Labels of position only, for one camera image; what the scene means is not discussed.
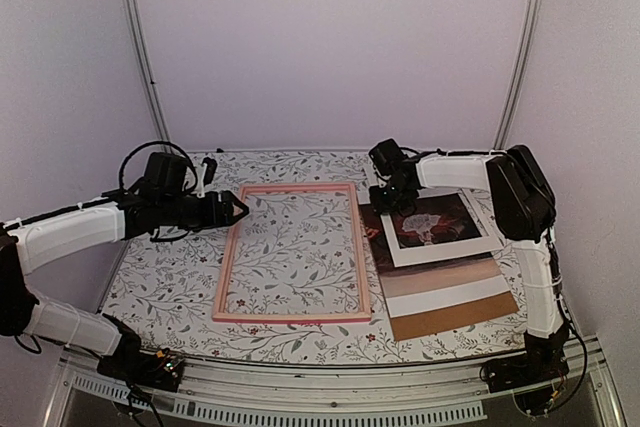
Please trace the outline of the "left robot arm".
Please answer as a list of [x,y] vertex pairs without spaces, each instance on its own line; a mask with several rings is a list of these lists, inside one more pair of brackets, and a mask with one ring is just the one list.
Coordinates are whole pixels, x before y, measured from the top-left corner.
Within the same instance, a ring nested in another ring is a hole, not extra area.
[[1,226],[1,334],[43,337],[93,352],[104,374],[128,381],[146,373],[174,375],[165,350],[141,350],[140,337],[108,315],[78,310],[30,290],[35,270],[71,254],[144,234],[162,242],[162,228],[190,234],[230,227],[249,213],[230,191],[207,191],[217,163],[200,165],[178,147],[149,155],[143,175],[132,186],[120,184],[89,202],[78,203]]

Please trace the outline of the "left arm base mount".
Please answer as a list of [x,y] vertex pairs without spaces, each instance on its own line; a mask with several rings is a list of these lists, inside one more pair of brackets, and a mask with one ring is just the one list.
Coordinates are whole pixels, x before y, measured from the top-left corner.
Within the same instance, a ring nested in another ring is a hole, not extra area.
[[99,361],[97,372],[122,381],[127,386],[175,393],[179,389],[184,367],[184,359],[166,348],[152,354],[131,351],[105,356]]

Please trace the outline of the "white mat board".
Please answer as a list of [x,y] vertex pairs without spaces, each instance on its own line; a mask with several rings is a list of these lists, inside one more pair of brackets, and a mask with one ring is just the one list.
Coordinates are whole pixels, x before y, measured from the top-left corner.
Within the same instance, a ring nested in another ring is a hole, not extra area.
[[487,155],[428,156],[417,162],[417,197],[379,215],[396,268],[498,251],[502,234],[491,210],[476,200],[487,194]]

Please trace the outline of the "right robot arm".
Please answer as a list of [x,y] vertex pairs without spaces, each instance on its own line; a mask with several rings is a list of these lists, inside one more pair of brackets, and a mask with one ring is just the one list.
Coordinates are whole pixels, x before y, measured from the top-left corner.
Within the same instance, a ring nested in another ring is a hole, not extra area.
[[376,212],[396,213],[434,188],[489,193],[496,225],[518,258],[527,306],[523,354],[482,367],[491,391],[566,375],[563,347],[570,323],[561,305],[562,278],[555,249],[555,197],[528,147],[507,150],[427,151],[407,155],[395,140],[370,152],[381,182],[369,189]]

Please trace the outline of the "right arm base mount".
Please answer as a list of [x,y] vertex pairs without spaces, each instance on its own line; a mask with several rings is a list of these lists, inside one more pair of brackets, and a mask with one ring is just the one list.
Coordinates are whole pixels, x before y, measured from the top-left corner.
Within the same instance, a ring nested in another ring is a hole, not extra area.
[[520,354],[491,359],[482,364],[480,379],[490,393],[525,388],[513,395],[517,409],[530,417],[548,414],[564,389],[569,366],[561,354],[558,360],[545,363],[539,356]]

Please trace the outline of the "dark photo print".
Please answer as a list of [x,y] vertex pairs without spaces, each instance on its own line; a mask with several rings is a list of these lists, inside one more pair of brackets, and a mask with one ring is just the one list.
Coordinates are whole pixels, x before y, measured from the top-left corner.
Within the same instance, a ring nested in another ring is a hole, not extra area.
[[400,317],[507,293],[493,253],[396,268],[379,215],[360,206],[366,238],[390,317]]

